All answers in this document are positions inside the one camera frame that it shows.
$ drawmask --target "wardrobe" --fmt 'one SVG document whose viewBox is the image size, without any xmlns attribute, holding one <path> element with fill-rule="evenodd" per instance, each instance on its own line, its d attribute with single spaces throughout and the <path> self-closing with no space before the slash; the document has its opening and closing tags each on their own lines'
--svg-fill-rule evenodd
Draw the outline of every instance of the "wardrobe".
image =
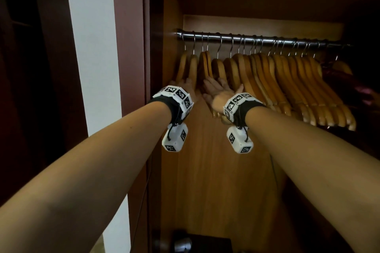
<svg viewBox="0 0 380 253">
<path fill-rule="evenodd" d="M 306 54 L 315 53 L 319 60 L 344 60 L 356 78 L 378 91 L 377 72 L 370 70 L 378 61 L 378 4 L 378 0 L 149 0 L 145 13 L 149 16 L 150 95 L 176 78 L 185 47 L 187 58 L 192 54 L 199 58 L 207 48 L 212 59 L 218 54 L 224 60 L 238 51 L 249 54 L 255 47 L 258 51 L 260 42 L 246 42 L 254 35 L 278 37 L 277 43 L 262 46 L 265 54 L 270 50 L 279 54 L 280 37 L 335 42 L 338 45 L 327 48 L 309 45 L 304 53 L 310 50 Z M 197 33 L 196 41 L 189 36 L 191 32 L 194 38 Z M 221 38 L 222 43 L 215 38 L 207 41 L 209 32 L 240 35 L 241 39 L 233 46 L 227 37 Z M 285 44 L 284 52 L 293 54 L 295 47 L 296 42 Z M 302 54 L 304 47 L 299 45 L 297 53 Z M 183 149 L 167 152 L 159 141 L 149 161 L 150 250 L 173 250 L 176 232 L 186 231 L 229 238 L 236 252 L 304 252 L 284 203 L 283 191 L 290 182 L 286 174 L 252 134 L 253 150 L 235 153 L 226 137 L 229 126 L 213 118 L 199 90 L 198 80 L 199 99 L 186 120 L 189 133 Z M 363 113 L 350 110 L 357 121 L 355 131 L 332 126 L 331 133 L 354 145 L 359 136 L 378 134 L 364 125 L 368 120 Z M 375 147 L 366 148 L 376 155 Z M 312 206 L 306 207 L 309 217 L 318 214 Z"/>
</svg>

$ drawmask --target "cable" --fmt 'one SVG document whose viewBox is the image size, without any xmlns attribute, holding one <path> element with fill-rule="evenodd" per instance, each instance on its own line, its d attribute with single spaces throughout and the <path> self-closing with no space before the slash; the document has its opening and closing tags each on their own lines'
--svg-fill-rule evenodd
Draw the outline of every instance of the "cable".
<svg viewBox="0 0 380 253">
<path fill-rule="evenodd" d="M 274 170 L 273 157 L 271 154 L 269 156 L 271 157 L 272 170 L 273 170 L 274 180 L 276 181 L 276 187 L 277 187 L 277 192 L 278 192 L 278 181 L 277 181 L 276 171 Z"/>
<path fill-rule="evenodd" d="M 153 159 L 153 156 L 150 157 L 150 171 L 149 171 L 149 174 L 148 174 L 148 179 L 146 180 L 144 194 L 142 195 L 142 199 L 141 199 L 141 203 L 140 203 L 140 209 L 139 209 L 139 215 L 137 216 L 135 233 L 133 234 L 132 243 L 131 243 L 131 249 L 129 250 L 129 253 L 132 252 L 133 245 L 135 244 L 136 232 L 137 232 L 137 228 L 138 228 L 138 225 L 139 225 L 141 209 L 143 208 L 143 203 L 144 203 L 144 197 L 145 197 L 145 194 L 146 194 L 146 189 L 148 188 L 148 183 L 149 183 L 150 175 L 152 173 L 152 159 Z"/>
</svg>

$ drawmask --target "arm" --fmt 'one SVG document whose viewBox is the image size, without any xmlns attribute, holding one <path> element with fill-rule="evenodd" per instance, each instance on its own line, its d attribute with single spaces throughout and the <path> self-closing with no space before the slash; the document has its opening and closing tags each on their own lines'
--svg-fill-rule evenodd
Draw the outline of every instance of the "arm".
<svg viewBox="0 0 380 253">
<path fill-rule="evenodd" d="M 152 102 L 47 167 L 0 208 L 0 252 L 89 252 L 170 121 Z"/>
<path fill-rule="evenodd" d="M 216 83 L 205 82 L 211 95 L 204 97 L 223 112 L 235 93 L 225 83 L 224 88 Z M 252 108 L 245 122 L 354 251 L 380 251 L 380 161 L 335 135 L 268 108 Z"/>
</svg>

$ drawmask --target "closet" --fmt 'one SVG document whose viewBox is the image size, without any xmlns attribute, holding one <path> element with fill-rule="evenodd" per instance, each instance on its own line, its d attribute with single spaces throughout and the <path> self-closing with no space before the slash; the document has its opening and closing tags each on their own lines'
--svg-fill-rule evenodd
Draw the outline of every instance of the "closet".
<svg viewBox="0 0 380 253">
<path fill-rule="evenodd" d="M 226 137 L 228 120 L 203 100 L 202 80 L 206 75 L 224 78 L 234 89 L 243 83 L 245 91 L 279 114 L 358 145 L 358 136 L 370 130 L 363 125 L 363 113 L 346 103 L 325 74 L 351 71 L 350 76 L 378 91 L 376 74 L 368 70 L 373 52 L 362 51 L 364 36 L 377 40 L 366 27 L 369 22 L 379 27 L 376 18 L 368 17 L 376 16 L 377 0 L 149 4 L 151 93 L 170 80 L 189 77 L 199 98 L 186 120 L 183 149 L 167 152 L 159 148 L 160 141 L 152 155 L 149 212 L 160 216 L 150 224 L 153 248 L 172 250 L 173 234 L 184 230 L 229 238 L 236 252 L 303 252 L 282 198 L 286 174 L 252 134 L 253 150 L 234 152 Z M 364 147 L 375 154 L 376 149 Z"/>
</svg>

